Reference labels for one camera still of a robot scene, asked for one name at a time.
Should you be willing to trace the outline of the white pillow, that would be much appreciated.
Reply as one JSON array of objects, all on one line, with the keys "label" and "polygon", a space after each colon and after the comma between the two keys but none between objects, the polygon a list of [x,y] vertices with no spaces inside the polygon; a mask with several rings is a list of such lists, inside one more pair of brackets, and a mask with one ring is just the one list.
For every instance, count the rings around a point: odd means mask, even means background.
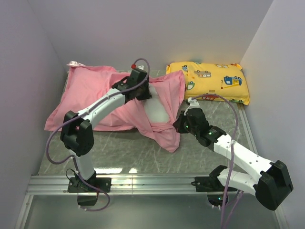
[{"label": "white pillow", "polygon": [[149,84],[149,91],[152,97],[143,102],[144,111],[149,122],[152,124],[167,123],[169,115],[161,102],[157,90],[151,83]]}]

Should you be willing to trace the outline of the pink rose satin pillowcase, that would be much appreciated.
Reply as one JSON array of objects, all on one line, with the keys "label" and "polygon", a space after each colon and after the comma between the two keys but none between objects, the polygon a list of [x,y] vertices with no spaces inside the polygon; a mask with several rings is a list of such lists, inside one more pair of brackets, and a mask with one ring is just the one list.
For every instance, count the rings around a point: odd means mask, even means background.
[{"label": "pink rose satin pillowcase", "polygon": [[119,103],[123,95],[114,95],[112,86],[128,73],[119,73],[111,66],[86,66],[78,62],[70,62],[69,66],[63,96],[45,123],[46,131],[55,131],[64,123],[66,113],[73,111],[93,120],[95,131],[136,128],[171,153],[179,147],[180,134],[173,124],[184,100],[182,71],[150,78],[151,98]]}]

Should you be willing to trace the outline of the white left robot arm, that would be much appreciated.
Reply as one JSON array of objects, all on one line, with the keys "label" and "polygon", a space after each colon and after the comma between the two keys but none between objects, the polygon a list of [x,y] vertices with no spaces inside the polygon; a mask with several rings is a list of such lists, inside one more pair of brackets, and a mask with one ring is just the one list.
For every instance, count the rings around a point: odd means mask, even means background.
[{"label": "white left robot arm", "polygon": [[115,109],[133,99],[146,100],[152,96],[149,91],[149,74],[137,67],[130,75],[115,82],[100,99],[87,108],[64,116],[60,139],[70,151],[75,165],[75,182],[83,192],[98,191],[96,172],[90,151],[94,145],[93,130],[97,124]]}]

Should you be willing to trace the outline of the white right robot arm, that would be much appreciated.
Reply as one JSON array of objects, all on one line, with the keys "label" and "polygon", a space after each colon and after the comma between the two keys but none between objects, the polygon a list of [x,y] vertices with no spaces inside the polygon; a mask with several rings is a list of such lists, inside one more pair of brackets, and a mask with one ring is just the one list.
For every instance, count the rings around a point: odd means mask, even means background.
[{"label": "white right robot arm", "polygon": [[272,162],[260,157],[238,142],[232,142],[224,130],[210,125],[201,108],[181,111],[173,124],[180,134],[190,133],[200,145],[209,148],[228,159],[233,159],[244,172],[230,171],[218,166],[210,173],[210,185],[222,190],[229,179],[229,187],[245,191],[265,208],[276,210],[294,187],[286,164],[280,160]]}]

